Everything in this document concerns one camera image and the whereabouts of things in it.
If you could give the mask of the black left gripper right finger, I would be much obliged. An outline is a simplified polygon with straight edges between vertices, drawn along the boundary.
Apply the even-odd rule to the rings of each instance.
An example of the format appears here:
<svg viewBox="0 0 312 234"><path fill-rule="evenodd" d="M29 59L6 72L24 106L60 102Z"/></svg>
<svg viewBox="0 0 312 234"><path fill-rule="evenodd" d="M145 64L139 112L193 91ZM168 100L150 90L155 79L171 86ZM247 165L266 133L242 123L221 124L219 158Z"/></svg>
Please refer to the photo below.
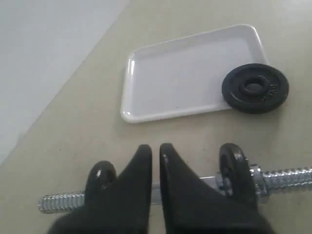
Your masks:
<svg viewBox="0 0 312 234"><path fill-rule="evenodd" d="M168 234L274 234L253 209L205 184L182 160L173 144L159 149L160 190Z"/></svg>

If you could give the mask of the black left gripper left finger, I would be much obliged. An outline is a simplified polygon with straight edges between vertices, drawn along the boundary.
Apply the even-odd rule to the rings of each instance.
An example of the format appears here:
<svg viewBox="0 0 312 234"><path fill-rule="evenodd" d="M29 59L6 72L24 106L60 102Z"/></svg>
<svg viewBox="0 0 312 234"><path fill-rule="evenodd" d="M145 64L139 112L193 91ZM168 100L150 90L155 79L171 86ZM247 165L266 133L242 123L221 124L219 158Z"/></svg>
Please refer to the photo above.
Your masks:
<svg viewBox="0 0 312 234"><path fill-rule="evenodd" d="M83 206L57 219L50 234L146 234L152 191L152 149L139 145L110 187L109 202L95 210Z"/></svg>

